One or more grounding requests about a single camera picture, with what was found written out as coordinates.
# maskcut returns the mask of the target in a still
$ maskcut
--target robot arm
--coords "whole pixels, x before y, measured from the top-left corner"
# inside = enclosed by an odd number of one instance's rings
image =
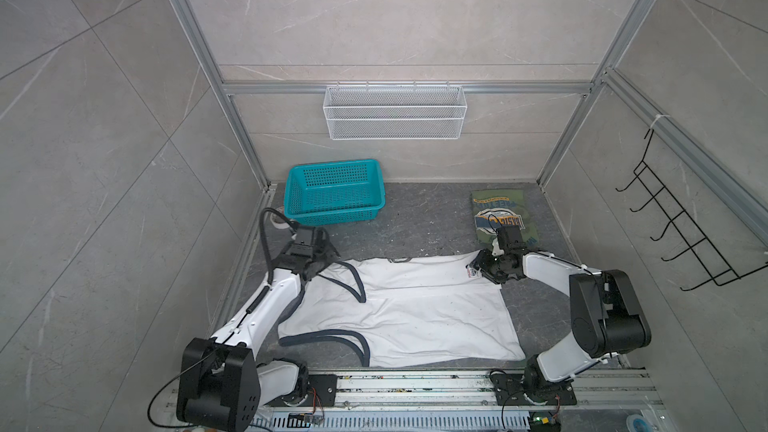
[[[279,214],[265,209],[262,225],[267,212]],[[304,283],[337,260],[338,254],[324,229],[283,219],[296,235],[271,260],[262,227],[268,273],[260,288],[211,338],[195,338],[184,350],[179,420],[242,432],[260,405],[275,398],[299,403],[306,396],[306,367],[288,360],[257,367],[254,355],[283,311],[301,300]],[[545,389],[590,368],[605,354],[628,352],[650,342],[648,323],[626,273],[599,271],[530,251],[519,228],[511,226],[500,229],[498,248],[503,254],[481,251],[472,267],[496,283],[529,277],[571,298],[572,331],[529,361],[526,390]]]
[[[571,332],[536,360],[548,382],[572,378],[605,355],[650,343],[648,322],[626,273],[577,266],[538,252],[525,254],[522,268],[525,277],[571,298]]]
[[[300,300],[303,284],[337,254],[324,229],[283,219],[296,235],[274,261],[263,240],[268,273],[259,289],[210,339],[195,338],[184,350],[181,369],[188,370],[179,382],[179,420],[242,432],[259,406],[278,397],[293,401],[306,396],[305,367],[287,360],[257,367],[254,355],[283,311]]]
[[[529,364],[539,385],[567,380],[605,356],[650,343],[648,322],[622,271],[601,271],[532,251],[513,225],[497,229],[494,252],[480,251],[472,266],[495,283],[527,277],[570,297],[571,332]]]

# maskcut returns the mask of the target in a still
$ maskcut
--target dark gray floor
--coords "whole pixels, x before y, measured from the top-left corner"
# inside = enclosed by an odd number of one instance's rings
[[[332,243],[343,258],[423,257],[464,254],[479,249],[472,219],[470,193],[491,188],[518,188],[538,228],[540,247],[570,259],[542,192],[536,184],[386,184],[386,206],[373,221],[328,225]],[[283,204],[283,185],[278,185],[273,206]],[[270,249],[277,253],[289,240],[287,231],[269,227]],[[257,252],[240,300],[245,301],[264,277],[264,259]],[[555,345],[570,331],[568,299],[541,282],[510,281],[502,287],[520,345],[527,357]],[[307,362],[311,368],[359,367],[357,356],[341,344],[308,344],[290,348],[277,345],[276,330],[264,342],[257,362],[272,358]],[[462,359],[429,364],[421,368],[519,368],[520,362]]]

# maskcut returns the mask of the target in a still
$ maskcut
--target aluminum frame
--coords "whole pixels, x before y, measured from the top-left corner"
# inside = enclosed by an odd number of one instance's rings
[[[581,125],[586,120],[587,115],[589,115],[594,101],[600,95],[600,91],[605,85],[603,78],[605,69],[614,68],[620,62],[655,3],[656,0],[634,0],[634,4],[632,4],[632,8],[630,8],[627,17],[624,19],[624,23],[621,24],[614,41],[610,44],[608,52],[603,57],[602,62],[600,62],[598,71],[595,72],[591,93],[583,96],[579,101],[576,110],[571,115],[571,119],[565,126],[560,139],[558,139],[558,143],[552,149],[552,153],[549,155],[536,180],[541,187],[546,187],[552,175],[554,175],[554,171],[560,165],[565,152],[571,147],[571,142],[576,138]]]
[[[222,89],[237,94],[324,94],[328,87],[392,87],[456,85],[465,93],[579,93],[588,94],[589,81],[225,81]]]
[[[742,185],[723,165],[712,158],[677,121],[664,114],[619,71],[606,71],[605,82],[646,124],[652,125],[672,151],[693,170],[723,203],[768,245],[768,205]]]
[[[219,105],[224,110],[224,116],[230,123],[230,127],[235,134],[237,142],[240,144],[240,148],[243,149],[245,158],[248,160],[250,169],[254,172],[254,176],[259,181],[262,189],[266,190],[269,187],[270,181],[266,177],[264,167],[259,162],[259,158],[256,156],[256,149],[254,143],[250,140],[248,130],[246,130],[243,124],[243,119],[240,117],[237,108],[232,98],[224,92],[222,87],[223,80],[219,68],[214,61],[214,56],[208,47],[203,32],[200,29],[200,25],[197,23],[197,19],[192,12],[192,7],[189,4],[189,0],[169,0],[170,6],[173,7],[174,12],[181,23],[181,28],[187,35],[192,50],[197,57],[197,62],[200,63],[200,67],[205,73],[206,78],[210,82],[210,87],[216,95],[216,100],[219,101]]]

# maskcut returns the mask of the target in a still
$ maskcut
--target black cable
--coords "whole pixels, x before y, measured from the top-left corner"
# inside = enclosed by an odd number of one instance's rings
[[[152,404],[154,404],[155,400],[158,399],[158,396],[160,395],[160,393],[163,390],[165,390],[166,387],[171,385],[174,382],[174,380],[180,378],[182,375],[186,374],[187,372],[189,372],[193,368],[197,367],[198,364],[200,364],[205,359],[207,359],[208,357],[213,355],[215,352],[216,352],[216,350],[211,350],[211,352],[209,354],[207,354],[205,357],[201,358],[200,360],[197,360],[197,362],[195,362],[194,364],[192,364],[189,367],[185,368],[184,370],[181,370],[178,374],[176,374],[174,376],[174,378],[168,380],[168,382],[163,387],[161,387],[158,390],[158,392],[152,397],[152,400],[149,401],[149,405],[147,406],[147,418],[149,419],[150,424],[152,424],[155,427],[159,427],[161,429],[179,429],[181,427],[197,427],[196,424],[187,424],[187,425],[162,425],[162,424],[158,424],[157,422],[155,422],[152,419]]]
[[[334,264],[339,264],[343,267],[346,267],[347,270],[349,270],[352,273],[352,276],[355,278],[355,283],[357,283],[357,288],[360,290],[360,293],[357,293],[355,289],[353,289],[351,286],[347,285],[346,283],[342,281],[338,281],[335,278],[326,277],[325,275],[317,274],[318,277],[322,277],[326,279],[327,281],[333,282],[336,285],[340,285],[341,287],[344,287],[348,292],[352,294],[352,296],[360,303],[366,302],[366,288],[362,284],[362,279],[360,278],[360,273],[357,271],[354,265],[348,264],[346,262],[333,262]]]
[[[259,235],[261,239],[261,250],[264,253],[264,261],[266,262],[266,283],[269,285],[272,285],[272,281],[275,278],[275,270],[272,267],[272,257],[270,256],[270,246],[266,242],[266,233],[265,233],[265,227],[264,227],[264,219],[266,218],[266,213],[271,212],[274,215],[277,215],[281,219],[284,220],[285,223],[288,224],[288,227],[290,227],[292,232],[296,232],[296,226],[298,225],[298,222],[293,221],[283,215],[279,210],[272,208],[272,207],[264,207],[264,209],[261,211],[261,214],[259,214]]]
[[[354,342],[349,341],[345,338],[336,337],[336,335],[346,335],[349,337],[354,337],[357,339],[357,341],[360,342],[360,345],[362,346],[362,350],[357,347],[357,345],[354,344]],[[277,340],[277,343],[281,347],[290,347],[292,345],[300,345],[300,344],[311,344],[313,342],[339,342],[340,344],[345,344],[349,346],[352,351],[355,352],[358,358],[360,358],[360,362],[362,363],[363,367],[370,367],[371,363],[371,348],[368,345],[368,341],[365,337],[360,334],[360,332],[356,331],[345,331],[342,329],[326,329],[322,331],[316,331],[316,332],[306,332],[304,334],[298,334],[298,335],[289,335],[286,337],[282,337]]]
[[[507,402],[511,398],[512,398],[512,395],[508,395],[507,399],[504,401],[504,404],[502,404],[502,430],[507,430],[507,426],[504,425],[504,408],[507,407]]]

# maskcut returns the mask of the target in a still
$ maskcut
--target wire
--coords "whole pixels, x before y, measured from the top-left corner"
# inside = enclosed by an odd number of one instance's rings
[[[181,427],[197,427],[196,424],[186,424],[186,425],[162,425],[162,424],[158,424],[157,422],[155,422],[152,419],[152,404],[154,404],[155,400],[158,398],[158,395],[160,395],[160,393],[163,390],[165,390],[166,387],[171,385],[174,382],[174,380],[180,378],[182,375],[186,374],[187,372],[189,372],[193,368],[197,367],[198,364],[200,364],[201,362],[206,360],[208,357],[213,355],[215,352],[216,352],[216,350],[211,350],[210,353],[207,354],[205,357],[201,358],[200,360],[197,360],[197,362],[195,362],[194,364],[190,365],[189,367],[185,368],[184,370],[181,370],[178,374],[174,375],[174,378],[168,380],[168,382],[166,382],[166,384],[158,390],[158,392],[152,397],[152,400],[149,401],[149,405],[147,406],[147,418],[149,419],[150,424],[152,424],[155,427],[159,427],[161,429],[179,429]]]
[[[504,401],[504,404],[502,404],[502,429],[503,429],[503,430],[506,430],[506,429],[507,429],[507,426],[505,426],[505,425],[504,425],[504,408],[505,408],[505,407],[507,407],[507,402],[508,402],[508,401],[509,401],[509,399],[511,399],[511,398],[512,398],[512,395],[508,395],[508,396],[507,396],[507,399]]]
[[[320,399],[320,396],[317,395],[317,390],[315,388],[312,388],[312,394],[314,395],[314,398],[312,399],[312,414],[315,413],[315,399],[317,399],[317,403],[320,404],[320,411],[322,412],[322,419],[324,420],[326,418],[326,408],[322,406],[322,400]]]
[[[272,285],[272,281],[275,278],[275,270],[272,267],[272,257],[270,256],[270,245],[266,241],[266,227],[264,226],[264,219],[266,218],[266,213],[271,212],[274,215],[277,215],[278,217],[282,218],[285,223],[288,224],[288,227],[290,227],[292,232],[296,232],[296,226],[298,222],[293,221],[283,215],[280,211],[278,211],[275,208],[272,207],[264,207],[264,209],[259,214],[259,235],[261,240],[261,250],[264,253],[264,261],[266,262],[266,283],[269,285]]]
[[[554,410],[554,414],[552,415],[553,419],[558,418],[558,414],[560,414],[560,396],[555,394],[554,398],[558,399],[558,408]]]

